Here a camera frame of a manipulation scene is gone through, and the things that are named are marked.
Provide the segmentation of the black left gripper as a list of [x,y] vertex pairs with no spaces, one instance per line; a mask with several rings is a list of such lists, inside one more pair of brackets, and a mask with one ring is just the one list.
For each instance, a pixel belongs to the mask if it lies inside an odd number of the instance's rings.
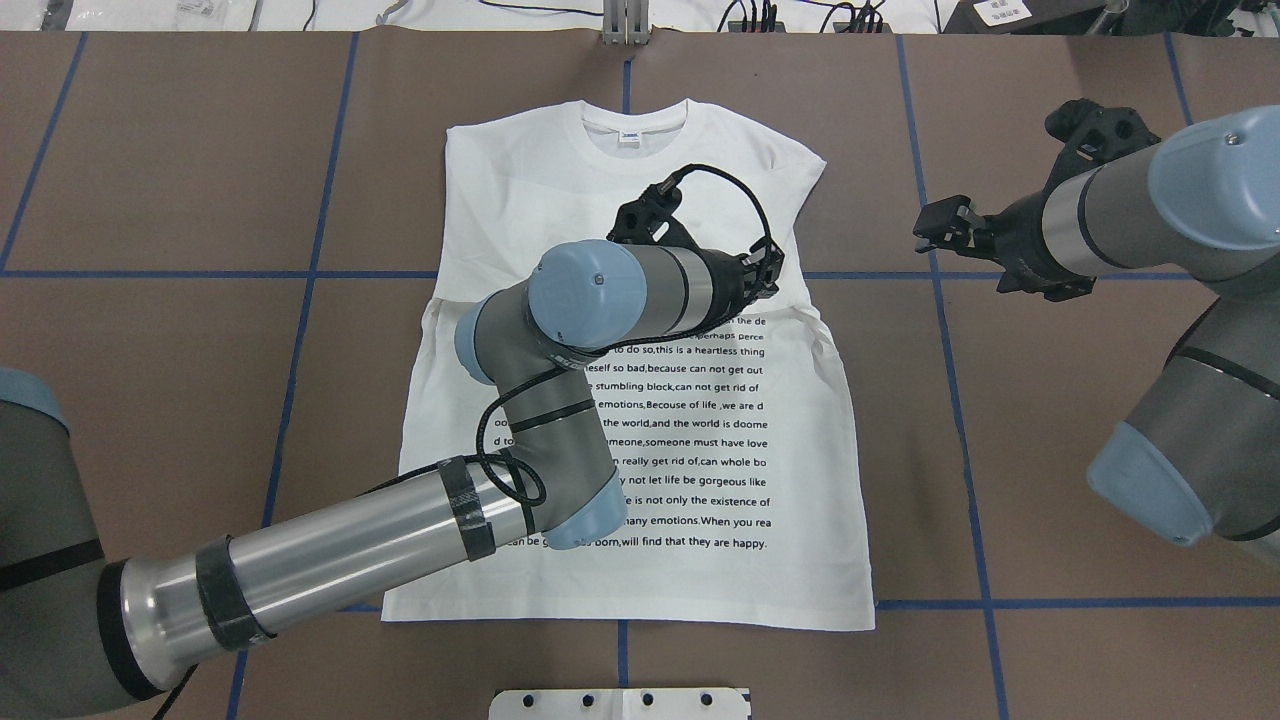
[[778,279],[785,265],[785,252],[772,237],[759,199],[740,179],[727,181],[748,197],[762,224],[762,237],[748,252],[730,255],[704,249],[694,240],[689,229],[675,218],[675,211],[682,202],[680,178],[666,178],[650,184],[637,199],[622,204],[605,236],[614,243],[682,249],[699,258],[710,277],[708,319],[731,319],[755,301],[774,297],[780,291]]

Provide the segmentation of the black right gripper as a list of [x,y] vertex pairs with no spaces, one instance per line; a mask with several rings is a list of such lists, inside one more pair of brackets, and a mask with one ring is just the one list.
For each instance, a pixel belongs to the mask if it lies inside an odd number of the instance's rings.
[[983,231],[975,231],[979,215],[969,196],[929,202],[914,224],[916,252],[991,256],[1004,270],[997,292],[1037,293],[1050,302],[1085,296],[1098,275],[1121,270],[1094,242],[1087,195],[1103,167],[1161,143],[1161,137],[1135,109],[1083,97],[1051,111],[1044,129],[1062,147],[1042,190],[987,215]]

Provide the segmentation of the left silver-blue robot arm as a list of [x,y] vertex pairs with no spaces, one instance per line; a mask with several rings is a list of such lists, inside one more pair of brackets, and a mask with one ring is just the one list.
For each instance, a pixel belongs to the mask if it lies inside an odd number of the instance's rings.
[[163,697],[204,662],[532,537],[553,550],[626,521],[590,365],[727,325],[785,266],[768,211],[727,170],[681,167],[600,240],[548,249],[471,305],[454,356],[494,389],[471,447],[174,559],[110,560],[49,384],[3,369],[3,716],[69,719]]

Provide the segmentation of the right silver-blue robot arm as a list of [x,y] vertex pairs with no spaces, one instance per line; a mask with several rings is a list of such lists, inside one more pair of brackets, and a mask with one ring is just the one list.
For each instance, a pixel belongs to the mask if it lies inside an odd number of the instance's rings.
[[957,364],[978,456],[1047,475],[1112,520],[1277,561],[1277,108],[1161,137],[1135,109],[1066,101],[1044,183],[1002,210],[940,195],[916,251],[984,261]]

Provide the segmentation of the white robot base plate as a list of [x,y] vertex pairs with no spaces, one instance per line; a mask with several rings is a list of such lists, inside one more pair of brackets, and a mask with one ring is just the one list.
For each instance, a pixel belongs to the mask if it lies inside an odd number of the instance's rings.
[[732,687],[502,691],[489,719],[753,719],[750,692]]

